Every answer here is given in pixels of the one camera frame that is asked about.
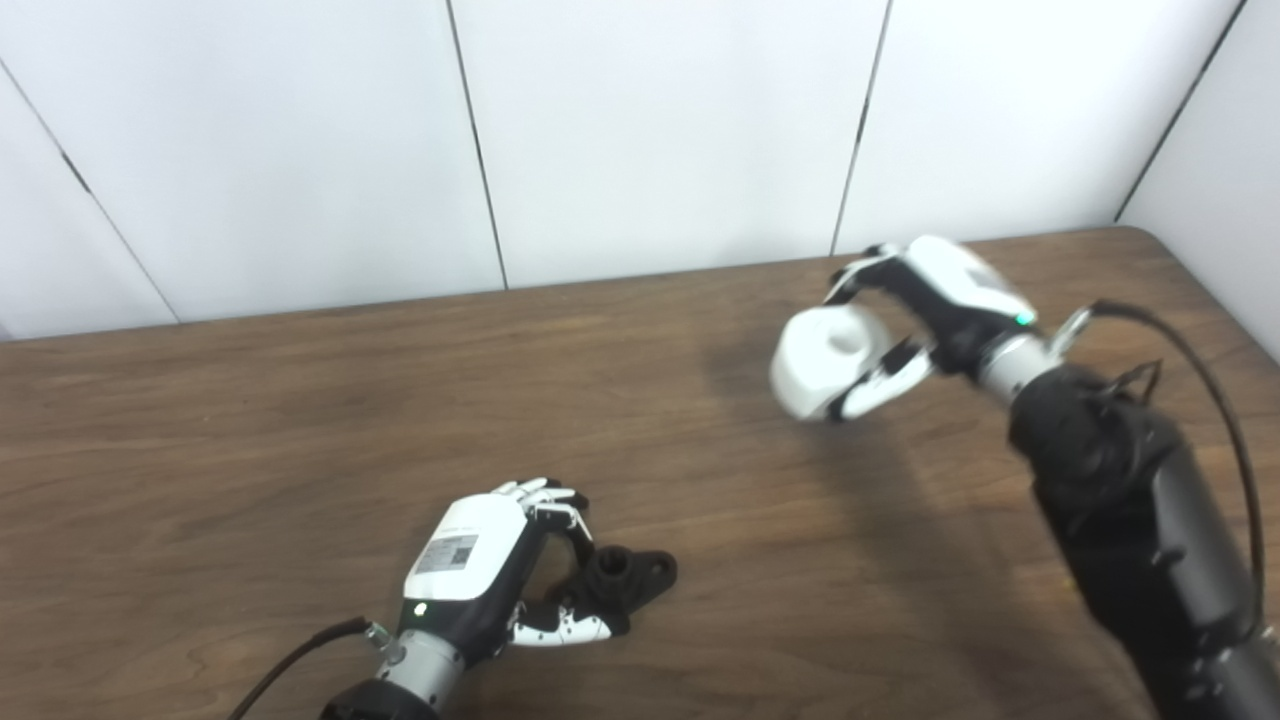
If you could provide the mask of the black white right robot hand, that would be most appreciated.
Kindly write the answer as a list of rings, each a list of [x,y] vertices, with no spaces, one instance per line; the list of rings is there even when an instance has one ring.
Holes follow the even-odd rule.
[[[933,374],[964,375],[1010,405],[1033,380],[1061,366],[1036,327],[1037,313],[996,269],[965,246],[922,236],[868,249],[833,275],[823,304],[851,304],[863,290],[890,295],[927,337],[872,354],[846,389],[826,405],[829,421],[863,416]]]

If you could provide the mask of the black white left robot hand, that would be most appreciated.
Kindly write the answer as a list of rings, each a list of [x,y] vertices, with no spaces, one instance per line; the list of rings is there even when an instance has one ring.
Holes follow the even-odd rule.
[[[547,477],[456,500],[404,579],[398,630],[445,642],[466,669],[511,643],[552,647],[617,637],[599,618],[577,619],[556,602],[543,618],[524,602],[549,538],[566,538],[586,565],[595,550],[588,506],[584,495]]]

